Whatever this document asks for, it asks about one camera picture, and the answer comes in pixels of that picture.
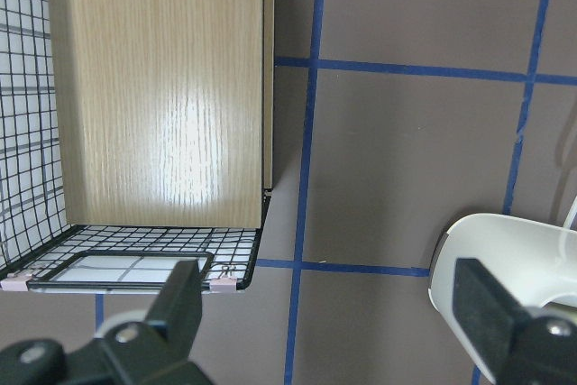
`wire rack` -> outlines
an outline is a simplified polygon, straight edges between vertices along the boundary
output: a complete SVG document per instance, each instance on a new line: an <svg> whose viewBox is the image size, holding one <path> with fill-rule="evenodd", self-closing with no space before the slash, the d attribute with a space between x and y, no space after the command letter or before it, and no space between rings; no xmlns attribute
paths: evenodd
<svg viewBox="0 0 577 385"><path fill-rule="evenodd" d="M67 225L47 0L0 0L0 97L0 279L32 270L31 289L110 289L62 272L94 271L78 266L91 254L132 254L127 270L147 257L202 257L204 289L224 270L238 289L250 284L261 230ZM122 287L159 287L135 283Z"/></svg>

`white cord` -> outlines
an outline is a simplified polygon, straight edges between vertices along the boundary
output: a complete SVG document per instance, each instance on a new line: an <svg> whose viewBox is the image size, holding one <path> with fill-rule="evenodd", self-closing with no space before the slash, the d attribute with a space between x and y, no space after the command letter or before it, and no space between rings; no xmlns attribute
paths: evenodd
<svg viewBox="0 0 577 385"><path fill-rule="evenodd" d="M571 205L571 209L569 209L569 214L567 214L567 218L565 218L565 222L563 223L563 228L571 229L573 224L573 220L577 216L577 196L573 200L573 204Z"/></svg>

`metal grid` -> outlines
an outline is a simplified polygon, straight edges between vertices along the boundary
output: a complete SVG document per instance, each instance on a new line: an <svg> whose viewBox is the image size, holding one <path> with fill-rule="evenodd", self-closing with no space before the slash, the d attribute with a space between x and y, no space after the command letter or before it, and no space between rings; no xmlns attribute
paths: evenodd
<svg viewBox="0 0 577 385"><path fill-rule="evenodd" d="M205 289L223 270L250 284L261 230L67 225L47 0L0 0L0 97L0 279L34 269L42 289L97 250L212 253Z"/></svg>

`screw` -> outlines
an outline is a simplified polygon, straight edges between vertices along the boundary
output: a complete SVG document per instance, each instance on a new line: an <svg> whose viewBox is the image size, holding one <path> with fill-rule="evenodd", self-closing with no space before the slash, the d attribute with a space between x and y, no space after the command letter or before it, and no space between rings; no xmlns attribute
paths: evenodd
<svg viewBox="0 0 577 385"><path fill-rule="evenodd" d="M20 355L20 362L24 364L30 364L37 360L40 360L42 356L46 353L46 349L42 344L35 343Z"/></svg>
<svg viewBox="0 0 577 385"><path fill-rule="evenodd" d="M564 320L551 319L547 322L547 331L552 335L568 337L571 335L571 326Z"/></svg>
<svg viewBox="0 0 577 385"><path fill-rule="evenodd" d="M138 336L138 326L136 324L129 324L116 333L116 341L118 343L128 343Z"/></svg>

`light wood surface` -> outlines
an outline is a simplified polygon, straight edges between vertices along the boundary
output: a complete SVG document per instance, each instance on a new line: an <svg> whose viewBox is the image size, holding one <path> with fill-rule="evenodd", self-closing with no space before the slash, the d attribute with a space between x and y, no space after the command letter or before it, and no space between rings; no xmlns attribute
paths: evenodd
<svg viewBox="0 0 577 385"><path fill-rule="evenodd" d="M67 219L259 227L263 0L50 0Z"/></svg>
<svg viewBox="0 0 577 385"><path fill-rule="evenodd" d="M265 188L272 188L272 129L274 79L274 0L264 0L264 52L262 85L264 92L264 172Z"/></svg>

